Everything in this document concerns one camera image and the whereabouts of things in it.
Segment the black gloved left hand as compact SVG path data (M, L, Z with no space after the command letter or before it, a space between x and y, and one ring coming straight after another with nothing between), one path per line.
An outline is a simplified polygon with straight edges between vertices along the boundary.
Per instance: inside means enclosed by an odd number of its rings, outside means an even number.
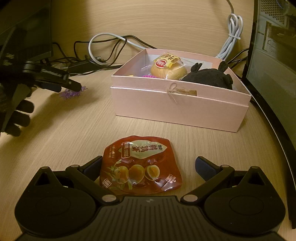
M7 34L1 45L1 132L18 137L34 111L34 104L26 98L32 94L35 77L23 71L25 63L18 57L24 32L12 27Z

